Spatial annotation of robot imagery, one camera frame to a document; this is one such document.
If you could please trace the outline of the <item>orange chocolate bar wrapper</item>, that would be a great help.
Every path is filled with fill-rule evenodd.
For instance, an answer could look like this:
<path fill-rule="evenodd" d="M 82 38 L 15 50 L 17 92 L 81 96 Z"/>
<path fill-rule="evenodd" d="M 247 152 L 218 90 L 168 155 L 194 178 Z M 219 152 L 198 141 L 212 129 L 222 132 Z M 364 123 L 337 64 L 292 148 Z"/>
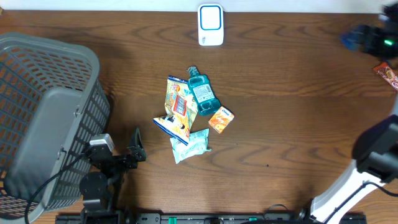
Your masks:
<path fill-rule="evenodd" d="M 393 89 L 397 90 L 397 75 L 387 62 L 373 68 L 374 72 L 383 78 Z"/>

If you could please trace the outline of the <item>yellow snack chip bag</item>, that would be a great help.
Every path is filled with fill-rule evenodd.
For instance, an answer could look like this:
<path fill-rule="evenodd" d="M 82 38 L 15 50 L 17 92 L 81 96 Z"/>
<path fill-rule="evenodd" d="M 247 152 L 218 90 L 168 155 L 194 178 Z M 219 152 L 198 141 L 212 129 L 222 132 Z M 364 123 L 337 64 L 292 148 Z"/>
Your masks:
<path fill-rule="evenodd" d="M 186 80 L 173 76 L 168 77 L 165 110 L 167 114 L 154 118 L 153 122 L 171 137 L 188 145 L 198 108 Z"/>

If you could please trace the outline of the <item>mint green wipes pack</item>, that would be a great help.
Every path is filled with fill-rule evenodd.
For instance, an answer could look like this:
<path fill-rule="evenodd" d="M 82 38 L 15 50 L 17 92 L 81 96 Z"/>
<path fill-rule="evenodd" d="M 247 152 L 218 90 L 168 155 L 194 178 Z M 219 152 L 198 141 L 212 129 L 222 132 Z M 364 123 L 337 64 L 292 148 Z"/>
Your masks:
<path fill-rule="evenodd" d="M 177 138 L 170 138 L 175 163 L 178 164 L 189 157 L 210 152 L 211 149 L 208 147 L 208 135 L 208 128 L 190 133 L 189 143 L 187 145 L 184 145 L 184 143 Z"/>

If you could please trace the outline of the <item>grey plastic mesh basket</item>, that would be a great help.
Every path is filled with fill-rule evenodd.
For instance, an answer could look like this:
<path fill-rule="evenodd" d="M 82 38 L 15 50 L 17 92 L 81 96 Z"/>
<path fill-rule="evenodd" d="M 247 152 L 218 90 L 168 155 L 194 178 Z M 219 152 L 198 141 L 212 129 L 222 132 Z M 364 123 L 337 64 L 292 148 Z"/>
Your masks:
<path fill-rule="evenodd" d="M 34 221 L 80 199 L 110 104 L 87 47 L 20 33 L 1 36 L 1 222 Z"/>

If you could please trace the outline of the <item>blue mouthwash bottle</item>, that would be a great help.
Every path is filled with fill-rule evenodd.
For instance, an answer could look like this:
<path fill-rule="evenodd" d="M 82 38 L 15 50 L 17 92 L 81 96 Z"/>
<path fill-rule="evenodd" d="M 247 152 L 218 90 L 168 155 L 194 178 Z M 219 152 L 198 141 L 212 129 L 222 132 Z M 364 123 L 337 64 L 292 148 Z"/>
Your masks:
<path fill-rule="evenodd" d="M 198 113 L 202 116 L 214 114 L 221 107 L 221 103 L 214 94 L 209 78 L 200 73 L 196 66 L 189 67 L 187 72 L 190 76 L 188 88 L 197 103 Z"/>

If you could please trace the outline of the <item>small orange snack pack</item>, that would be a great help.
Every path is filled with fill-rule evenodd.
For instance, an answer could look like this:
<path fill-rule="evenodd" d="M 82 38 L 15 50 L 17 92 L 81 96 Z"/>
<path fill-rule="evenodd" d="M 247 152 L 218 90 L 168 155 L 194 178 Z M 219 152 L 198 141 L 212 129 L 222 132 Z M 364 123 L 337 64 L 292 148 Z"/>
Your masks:
<path fill-rule="evenodd" d="M 234 114 L 221 106 L 208 123 L 217 133 L 221 134 L 233 119 Z"/>

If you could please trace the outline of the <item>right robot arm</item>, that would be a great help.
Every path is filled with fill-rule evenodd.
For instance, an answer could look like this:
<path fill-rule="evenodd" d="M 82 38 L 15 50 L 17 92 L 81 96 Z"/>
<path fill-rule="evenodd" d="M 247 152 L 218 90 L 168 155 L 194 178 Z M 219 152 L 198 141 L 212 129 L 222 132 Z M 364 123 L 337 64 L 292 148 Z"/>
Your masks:
<path fill-rule="evenodd" d="M 379 15 L 382 27 L 359 25 L 341 35 L 342 44 L 350 50 L 378 58 L 374 72 L 393 89 L 397 88 L 397 70 L 389 61 L 397 58 L 397 3 L 385 5 Z M 396 197 L 384 186 L 397 178 L 397 112 L 363 132 L 356 140 L 348 168 L 297 219 L 306 223 L 365 223 L 346 213 L 367 194 L 379 189 Z"/>

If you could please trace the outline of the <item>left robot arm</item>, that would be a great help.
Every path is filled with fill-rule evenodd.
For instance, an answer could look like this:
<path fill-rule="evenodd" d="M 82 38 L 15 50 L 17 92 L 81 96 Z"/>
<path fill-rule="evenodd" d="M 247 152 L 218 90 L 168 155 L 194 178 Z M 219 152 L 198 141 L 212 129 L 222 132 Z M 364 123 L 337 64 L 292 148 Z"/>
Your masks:
<path fill-rule="evenodd" d="M 135 169 L 139 162 L 146 160 L 147 154 L 136 129 L 129 142 L 129 152 L 113 155 L 114 143 L 109 134 L 93 136 L 85 149 L 84 158 L 96 167 L 80 180 L 79 190 L 83 196 L 84 209 L 81 211 L 82 223 L 134 223 L 129 210 L 116 207 L 124 175 Z"/>

